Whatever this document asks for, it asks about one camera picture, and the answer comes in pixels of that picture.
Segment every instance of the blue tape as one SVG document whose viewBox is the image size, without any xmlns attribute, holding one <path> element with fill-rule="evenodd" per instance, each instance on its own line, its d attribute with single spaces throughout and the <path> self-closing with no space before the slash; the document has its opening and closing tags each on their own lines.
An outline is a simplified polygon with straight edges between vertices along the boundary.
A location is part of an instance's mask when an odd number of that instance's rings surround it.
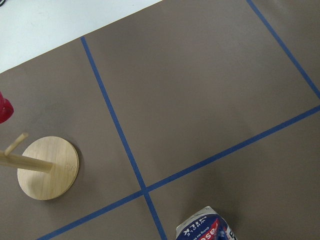
<svg viewBox="0 0 320 240">
<path fill-rule="evenodd" d="M 298 116 L 295 116 L 295 117 L 289 119 L 288 121 L 285 121 L 285 122 L 283 122 L 283 123 L 281 123 L 281 124 L 279 124 L 277 126 L 274 126 L 274 127 L 270 128 L 269 130 L 266 130 L 266 131 L 264 131 L 264 132 L 262 132 L 262 133 L 260 133 L 258 135 L 255 135 L 255 136 L 253 136 L 253 137 L 251 137 L 251 138 L 249 138 L 249 139 L 247 139 L 247 140 L 245 140 L 245 141 L 243 141 L 243 142 L 241 142 L 241 143 L 239 143 L 239 144 L 237 144 L 235 146 L 232 146 L 232 147 L 230 147 L 230 148 L 228 148 L 228 149 L 226 149 L 226 150 L 224 150 L 224 151 L 222 151 L 222 152 L 220 152 L 220 153 L 218 153 L 218 154 L 216 154 L 214 156 L 211 156 L 211 157 L 209 157 L 209 158 L 207 158 L 207 159 L 205 159 L 205 160 L 203 160 L 201 162 L 198 162 L 198 163 L 196 163 L 196 164 L 194 164 L 194 165 L 192 165 L 190 167 L 185 168 L 184 170 L 181 170 L 181 171 L 179 171 L 179 172 L 177 172 L 177 173 L 175 173 L 175 174 L 173 174 L 171 176 L 168 176 L 165 179 L 160 180 L 160 181 L 148 186 L 147 190 L 148 190 L 148 192 L 151 192 L 151 191 L 153 191 L 155 189 L 158 189 L 158 188 L 162 187 L 163 185 L 166 185 L 166 184 L 168 184 L 168 183 L 170 183 L 170 182 L 172 182 L 172 181 L 174 181 L 176 179 L 179 179 L 179 178 L 181 178 L 181 177 L 183 177 L 183 176 L 185 176 L 185 175 L 187 175 L 189 173 L 192 173 L 193 171 L 198 170 L 198 169 L 200 169 L 200 168 L 202 168 L 202 167 L 204 167 L 204 166 L 206 166 L 208 164 L 211 164 L 212 162 L 214 162 L 216 160 L 219 160 L 219 159 L 221 159 L 221 158 L 223 158 L 223 157 L 225 157 L 225 156 L 227 156 L 229 154 L 232 154 L 235 151 L 238 151 L 238 150 L 240 150 L 240 149 L 242 149 L 242 148 L 244 148 L 244 147 L 246 147 L 246 146 L 248 146 L 250 144 L 253 144 L 253 143 L 259 141 L 260 139 L 263 139 L 263 138 L 265 138 L 265 137 L 267 137 L 267 136 L 269 136 L 269 135 L 271 135 L 271 134 L 273 134 L 275 132 L 278 132 L 279 130 L 284 129 L 284 128 L 286 128 L 286 127 L 288 127 L 288 126 L 290 126 L 290 125 L 292 125 L 292 124 L 294 124 L 294 123 L 296 123 L 296 122 L 298 122 L 298 121 L 300 121 L 302 119 L 305 119 L 305 118 L 307 118 L 307 117 L 309 117 L 309 116 L 311 116 L 311 115 L 313 115 L 313 114 L 315 114 L 315 113 L 317 113 L 319 111 L 320 111 L 320 105 L 316 106 L 316 107 L 314 107 L 314 108 L 312 108 L 312 109 L 310 109 L 310 110 L 308 110 L 308 111 L 306 111 L 306 112 L 304 112 L 304 113 L 302 113 L 302 114 L 300 114 Z"/>
<path fill-rule="evenodd" d="M 116 112 L 115 112 L 115 110 L 114 110 L 114 108 L 113 108 L 113 106 L 111 104 L 110 98 L 108 96 L 108 93 L 106 91 L 104 83 L 101 80 L 99 71 L 97 69 L 97 66 L 95 64 L 95 61 L 94 61 L 94 59 L 92 57 L 92 54 L 91 54 L 90 49 L 89 49 L 89 46 L 88 46 L 87 41 L 86 41 L 84 36 L 81 37 L 81 42 L 82 42 L 82 45 L 83 45 L 84 50 L 86 52 L 86 55 L 88 57 L 88 60 L 90 62 L 91 68 L 92 68 L 92 70 L 94 72 L 96 81 L 98 82 L 98 85 L 100 87 L 100 90 L 101 90 L 101 93 L 103 95 L 104 101 L 105 101 L 105 103 L 107 105 L 107 108 L 109 109 L 110 115 L 111 115 L 113 123 L 115 125 L 115 128 L 116 128 L 116 130 L 117 130 L 117 132 L 119 134 L 119 137 L 121 139 L 121 142 L 123 144 L 125 152 L 126 152 L 128 158 L 129 158 L 129 161 L 130 161 L 131 166 L 133 168 L 133 171 L 134 171 L 134 174 L 136 176 L 136 179 L 139 182 L 140 188 L 141 188 L 141 190 L 143 192 L 145 201 L 146 201 L 146 203 L 148 205 L 148 208 L 149 208 L 149 210 L 151 212 L 151 215 L 153 217 L 153 220 L 154 220 L 154 223 L 156 225 L 156 228 L 157 228 L 157 230 L 158 230 L 158 232 L 159 232 L 159 234 L 161 236 L 161 239 L 162 240 L 167 240 L 167 236 L 166 236 L 165 231 L 164 231 L 164 229 L 162 227 L 162 224 L 161 224 L 160 219 L 158 217 L 158 214 L 156 212 L 155 206 L 154 206 L 154 204 L 153 204 L 153 202 L 152 202 L 152 200 L 150 198 L 149 193 L 146 191 L 146 189 L 147 189 L 146 188 L 146 184 L 145 184 L 145 182 L 144 182 L 144 180 L 142 178 L 142 175 L 140 173 L 140 170 L 138 168 L 138 165 L 136 163 L 134 155 L 131 152 L 131 149 L 130 149 L 129 144 L 128 144 L 127 139 L 126 139 L 126 136 L 125 136 L 125 134 L 124 134 L 124 132 L 123 132 L 121 126 L 120 126 L 120 123 L 119 123 L 119 120 L 117 118 Z"/>
<path fill-rule="evenodd" d="M 283 51 L 286 53 L 286 55 L 289 57 L 289 59 L 292 61 L 294 66 L 298 69 L 300 74 L 303 76 L 305 81 L 308 83 L 310 88 L 313 90 L 313 92 L 317 95 L 317 97 L 320 99 L 320 91 L 316 87 L 316 85 L 312 82 L 311 78 L 308 76 L 306 71 L 303 69 L 303 67 L 300 65 L 300 63 L 297 61 L 297 59 L 294 57 L 294 55 L 291 53 L 291 51 L 287 48 L 285 43 L 281 40 L 279 35 L 276 33 L 276 31 L 272 28 L 272 26 L 269 24 L 269 22 L 266 20 L 266 18 L 262 15 L 262 13 L 259 11 L 259 9 L 256 7 L 256 5 L 252 2 L 252 0 L 246 0 L 246 2 L 250 5 L 252 10 L 255 12 L 255 14 L 260 18 L 260 20 L 263 22 L 263 24 L 266 26 L 266 28 L 269 30 L 269 32 L 272 34 L 274 39 L 278 42 L 280 47 L 283 49 Z"/>
<path fill-rule="evenodd" d="M 87 216 L 84 216 L 84 217 L 82 217 L 82 218 L 80 218 L 80 219 L 78 219 L 78 220 L 76 220 L 76 221 L 74 221 L 74 222 L 72 222 L 72 223 L 70 223 L 70 224 L 68 224 L 66 226 L 63 226 L 63 227 L 61 227 L 61 228 L 59 228 L 59 229 L 57 229 L 57 230 L 55 230 L 53 232 L 50 232 L 47 235 L 44 235 L 44 236 L 38 238 L 38 240 L 49 240 L 49 239 L 52 239 L 52 238 L 54 238 L 54 237 L 56 237 L 56 236 L 58 236 L 60 234 L 65 233 L 66 231 L 69 231 L 69 230 L 71 230 L 71 229 L 73 229 L 73 228 L 75 228 L 75 227 L 77 227 L 77 226 L 79 226 L 81 224 L 84 224 L 84 223 L 86 223 L 86 222 L 88 222 L 88 221 L 90 221 L 90 220 L 92 220 L 92 219 L 94 219 L 96 217 L 99 217 L 102 214 L 105 214 L 105 213 L 107 213 L 107 212 L 109 212 L 109 211 L 111 211 L 111 210 L 113 210 L 115 208 L 118 208 L 118 207 L 120 207 L 120 206 L 122 206 L 122 205 L 124 205 L 124 204 L 126 204 L 126 203 L 128 203 L 130 201 L 132 201 L 132 200 L 135 200 L 135 199 L 141 197 L 142 195 L 143 195 L 143 192 L 141 190 L 137 191 L 137 192 L 131 194 L 130 196 L 122 198 L 119 201 L 116 201 L 116 202 L 114 202 L 114 203 L 112 203 L 112 204 L 110 204 L 108 206 L 105 206 L 104 208 L 99 209 L 98 211 L 95 211 L 95 212 L 93 212 L 93 213 L 91 213 L 91 214 L 89 214 Z"/>
</svg>

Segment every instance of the red mug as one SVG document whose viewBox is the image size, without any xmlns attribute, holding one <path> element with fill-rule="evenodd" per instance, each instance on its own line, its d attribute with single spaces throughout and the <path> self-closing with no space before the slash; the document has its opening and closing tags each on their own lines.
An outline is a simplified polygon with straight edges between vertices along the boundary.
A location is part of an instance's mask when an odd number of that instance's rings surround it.
<svg viewBox="0 0 320 240">
<path fill-rule="evenodd" d="M 14 113 L 11 103 L 0 92 L 0 124 L 7 121 Z"/>
</svg>

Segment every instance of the white surface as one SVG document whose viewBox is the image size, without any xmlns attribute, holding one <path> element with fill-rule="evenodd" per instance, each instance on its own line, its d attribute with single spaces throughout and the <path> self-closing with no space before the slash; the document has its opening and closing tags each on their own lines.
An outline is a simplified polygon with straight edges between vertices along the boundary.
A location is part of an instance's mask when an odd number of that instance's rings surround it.
<svg viewBox="0 0 320 240">
<path fill-rule="evenodd" d="M 160 0 L 7 0 L 0 7 L 0 73 Z"/>
</svg>

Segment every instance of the wooden stand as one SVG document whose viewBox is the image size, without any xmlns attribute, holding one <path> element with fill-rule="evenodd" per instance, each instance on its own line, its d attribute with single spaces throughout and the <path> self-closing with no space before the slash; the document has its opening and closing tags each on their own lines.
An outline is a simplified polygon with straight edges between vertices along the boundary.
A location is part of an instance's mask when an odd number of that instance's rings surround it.
<svg viewBox="0 0 320 240">
<path fill-rule="evenodd" d="M 0 165 L 18 168 L 18 182 L 29 197 L 37 200 L 59 197 L 77 177 L 76 149 L 63 138 L 46 136 L 28 146 L 22 156 L 11 154 L 27 136 L 23 133 L 5 151 L 0 151 Z"/>
</svg>

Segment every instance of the round wooden base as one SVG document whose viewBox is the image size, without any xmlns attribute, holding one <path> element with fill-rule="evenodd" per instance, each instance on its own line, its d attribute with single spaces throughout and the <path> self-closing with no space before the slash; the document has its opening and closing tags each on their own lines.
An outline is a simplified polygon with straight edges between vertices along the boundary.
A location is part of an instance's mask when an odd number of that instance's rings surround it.
<svg viewBox="0 0 320 240">
<path fill-rule="evenodd" d="M 48 173 L 18 169 L 20 187 L 33 199 L 49 200 L 59 197 L 71 187 L 77 177 L 77 151 L 61 137 L 40 138 L 28 146 L 22 155 L 53 163 Z"/>
</svg>

